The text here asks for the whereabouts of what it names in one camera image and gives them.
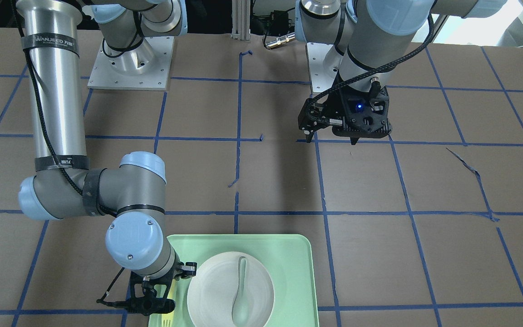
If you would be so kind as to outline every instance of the green tray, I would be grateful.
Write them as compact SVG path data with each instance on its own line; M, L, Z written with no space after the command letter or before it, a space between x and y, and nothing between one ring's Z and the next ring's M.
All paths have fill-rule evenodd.
M318 327L318 306L310 242L298 234L171 235L168 240L181 261L199 264L212 256L241 251L257 258L274 283L274 310L266 327ZM195 327L187 311L190 279L177 282L173 327ZM162 327L161 317L151 315L149 327Z

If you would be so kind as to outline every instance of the black cable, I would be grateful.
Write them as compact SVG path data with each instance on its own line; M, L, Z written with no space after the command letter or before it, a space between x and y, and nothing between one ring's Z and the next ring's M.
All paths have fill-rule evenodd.
M286 10L285 12L282 12L282 13L280 13L279 15L276 15L276 17L274 17L274 19L271 21L270 25L267 27L266 32L265 32L264 35L263 35L263 40L261 40L261 43L263 44L263 47L264 47L264 48L266 48L266 49L268 49L268 50L271 50L270 48L268 48L268 47L266 46L266 39L267 39L267 35L268 35L268 33L270 33L270 29L272 28L272 26L274 26L274 23L276 22L276 20L277 20L279 17L284 16L285 14L287 14L288 12L290 12L290 11L292 11L292 10L294 10L294 9L296 9L296 7L290 8L290 9Z
M20 21L19 13L17 12L17 6L16 6L15 0L11 0L11 5L12 5L12 9L13 9L13 17L15 18L16 23L17 23L17 30L19 31L19 35L21 37L25 37L25 34L23 33L23 29L21 28L21 24L19 23L19 21ZM41 95L39 93L38 81L35 78L37 75L36 75L34 63L31 60L30 50L23 49L23 53L25 54L25 62L27 63L27 69L30 72L31 83L34 88L35 105L38 108L39 124L41 125L44 142L46 144L46 147L48 148L50 155L52 156L52 159L54 160L54 164L60 165L60 160L58 159L58 155L56 154L56 151L54 151L54 147L52 146L52 142L50 141L49 136L48 136L48 130L46 128L45 118L44 118L44 109L43 109L42 102L41 102ZM70 177L70 175L66 172L66 170L64 168L58 168L58 170L60 171L60 174L62 174L62 176L64 176L64 178L66 179L66 182L68 182L68 184L70 184L70 186L74 189L74 191L76 191L79 195L82 195L83 194L82 189L79 188L79 186L74 182L74 180ZM108 213L108 214L116 217L116 213L114 210L108 209L107 207L104 207L103 205L99 205L99 206L100 206L100 209L102 209L102 211L104 211L105 213Z
M427 46L433 41L433 37L434 37L434 22L433 22L433 17L431 17L431 14L429 14L429 16L427 17L427 21L429 23L429 34L427 35L427 38L425 38L425 41L423 41L423 43L419 47L417 47L415 50L409 52L408 54L402 56L401 58L398 58L397 60L389 62L388 64L384 64L378 68L369 70L368 72L360 74L359 76L355 76L349 80L346 80L346 81L340 82L336 85L333 85L332 87L330 87L330 89L327 89L326 91L320 93L319 95L316 95L314 98L312 98L312 100L308 101L308 104L306 106L307 116L309 116L309 118L314 122L318 122L318 123L322 123L322 124L329 124L328 118L320 118L320 117L316 117L316 116L313 116L310 114L311 108L314 106L314 104L316 104L316 102L318 102L318 100L324 98L325 96L327 96L331 93L338 91L339 89L342 89L345 86L351 85L352 83L356 83L356 82L363 80L367 77L370 77L372 75L375 75L380 72L384 72L385 70L394 68L398 64L402 64L403 62L406 62L407 60L413 58L414 56L419 54L419 52L421 52L425 48L427 48Z
M109 302L106 302L104 299L108 296L108 294L110 294L110 289L112 288L112 286L114 286L114 283L116 283L116 281L118 280L118 277L120 277L120 274L122 273L122 271L124 271L124 267L122 267L120 269L120 271L118 271L118 273L116 274L116 276L112 279L112 282L110 283L110 285L108 286L108 288L106 289L106 292L104 292L104 295L102 295L101 298L99 298L98 300L96 300L96 303L100 303L100 304L104 304L106 306L106 304L108 304Z

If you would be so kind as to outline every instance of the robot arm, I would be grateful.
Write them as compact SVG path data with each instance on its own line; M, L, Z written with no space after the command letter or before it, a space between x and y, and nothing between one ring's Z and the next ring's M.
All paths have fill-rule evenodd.
M385 85L397 64L432 41L430 13L488 17L505 3L506 0L349 0L346 8L341 8L340 0L299 0L296 39L333 43L333 49L342 55L343 26L352 25L353 29L334 84L314 99L306 100L298 116L298 127L305 133L306 141L311 142L316 130L328 126L332 126L335 135L350 137L352 144L361 137L379 139L390 134L392 126L387 118L390 99ZM344 23L345 15L341 13L344 9L354 24ZM426 21L430 30L427 39L414 52L403 56ZM330 65L335 67L337 60L332 52L326 60L328 64L334 62ZM325 96L328 99L323 104L317 103Z
M171 3L126 1L139 6L135 8L154 6L149 11ZM81 13L59 0L19 0L17 9L25 18L22 43L33 82L37 171L21 184L23 213L39 220L113 215L106 247L131 270L131 297L99 302L144 315L172 311L174 302L166 294L173 279L194 276L197 265L182 263L164 236L164 162L153 153L135 152L125 155L118 169L89 169L75 28ZM135 295L136 284L143 287L143 296ZM164 298L157 296L156 284L167 286Z

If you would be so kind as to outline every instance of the round plate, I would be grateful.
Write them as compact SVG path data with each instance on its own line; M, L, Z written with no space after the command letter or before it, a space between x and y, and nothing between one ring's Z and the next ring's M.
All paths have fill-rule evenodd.
M232 327L232 309L239 284L239 258L245 257L243 291L247 301L246 327L263 327L274 307L274 284L266 267L243 252L214 255L191 278L187 310L195 327Z

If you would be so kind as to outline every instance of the metal connector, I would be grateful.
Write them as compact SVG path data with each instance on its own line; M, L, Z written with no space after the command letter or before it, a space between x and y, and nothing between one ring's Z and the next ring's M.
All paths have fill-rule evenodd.
M278 39L275 39L273 41L266 43L266 48L268 48L268 49L277 48L278 46L280 46L282 44L286 44L293 40L296 40L296 33L289 33L284 36L278 37Z

